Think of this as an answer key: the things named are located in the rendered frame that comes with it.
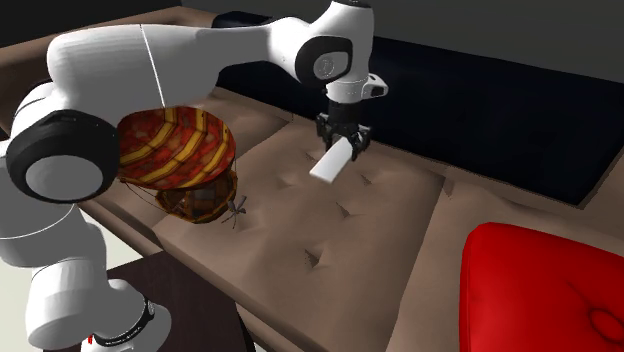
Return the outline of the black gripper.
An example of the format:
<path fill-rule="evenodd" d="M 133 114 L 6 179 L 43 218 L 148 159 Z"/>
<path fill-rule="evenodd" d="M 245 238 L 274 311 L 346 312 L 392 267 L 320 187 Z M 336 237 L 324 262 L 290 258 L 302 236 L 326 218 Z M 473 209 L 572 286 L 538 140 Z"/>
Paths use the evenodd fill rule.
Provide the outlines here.
<path fill-rule="evenodd" d="M 361 115 L 360 103 L 338 103 L 330 100 L 328 114 L 319 113 L 315 118 L 316 133 L 322 139 L 325 151 L 332 147 L 334 134 L 338 134 L 348 139 L 352 146 L 351 160 L 355 161 L 371 141 L 371 129 L 359 125 Z"/>

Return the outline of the white bar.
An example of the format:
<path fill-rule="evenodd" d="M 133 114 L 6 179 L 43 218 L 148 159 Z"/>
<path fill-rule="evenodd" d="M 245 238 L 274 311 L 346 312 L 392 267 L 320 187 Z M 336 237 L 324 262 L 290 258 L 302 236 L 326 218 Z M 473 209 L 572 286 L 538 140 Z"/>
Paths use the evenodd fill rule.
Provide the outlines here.
<path fill-rule="evenodd" d="M 346 137 L 341 137 L 309 171 L 309 175 L 332 183 L 351 160 L 353 147 Z"/>

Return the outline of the brown sofa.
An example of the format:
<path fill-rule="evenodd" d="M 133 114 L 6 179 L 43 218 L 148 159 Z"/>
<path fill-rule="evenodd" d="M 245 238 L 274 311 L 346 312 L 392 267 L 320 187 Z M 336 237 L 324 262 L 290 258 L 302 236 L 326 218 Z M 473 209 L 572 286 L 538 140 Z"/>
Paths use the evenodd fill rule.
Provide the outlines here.
<path fill-rule="evenodd" d="M 188 22 L 174 8 L 96 27 Z M 48 37 L 0 48 L 0 126 L 49 81 Z M 158 352 L 234 352 L 246 324 L 274 352 L 460 352 L 462 253 L 479 225 L 545 232 L 624 257 L 624 83 L 376 37 L 385 95 L 360 102 L 368 148 L 332 183 L 322 88 L 257 61 L 222 69 L 183 105 L 236 142 L 235 222 L 193 224 L 116 178 L 79 203 L 106 270 L 165 307 Z"/>

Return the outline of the red yellow airship toy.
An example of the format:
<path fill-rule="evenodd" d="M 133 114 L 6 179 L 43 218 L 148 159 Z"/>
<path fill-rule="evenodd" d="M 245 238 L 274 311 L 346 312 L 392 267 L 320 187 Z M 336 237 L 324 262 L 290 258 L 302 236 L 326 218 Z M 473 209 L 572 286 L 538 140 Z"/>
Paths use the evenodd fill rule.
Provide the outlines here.
<path fill-rule="evenodd" d="M 117 127 L 118 179 L 169 215 L 193 224 L 235 222 L 245 196 L 236 197 L 236 142 L 227 124 L 199 108 L 140 111 Z"/>

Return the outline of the red cushion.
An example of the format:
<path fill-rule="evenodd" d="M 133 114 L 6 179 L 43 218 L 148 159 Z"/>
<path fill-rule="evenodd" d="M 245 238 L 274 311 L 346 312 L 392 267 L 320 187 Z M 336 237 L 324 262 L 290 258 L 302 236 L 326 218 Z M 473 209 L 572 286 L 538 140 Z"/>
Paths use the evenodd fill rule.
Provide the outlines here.
<path fill-rule="evenodd" d="M 515 225 L 467 237 L 460 352 L 624 352 L 624 257 Z"/>

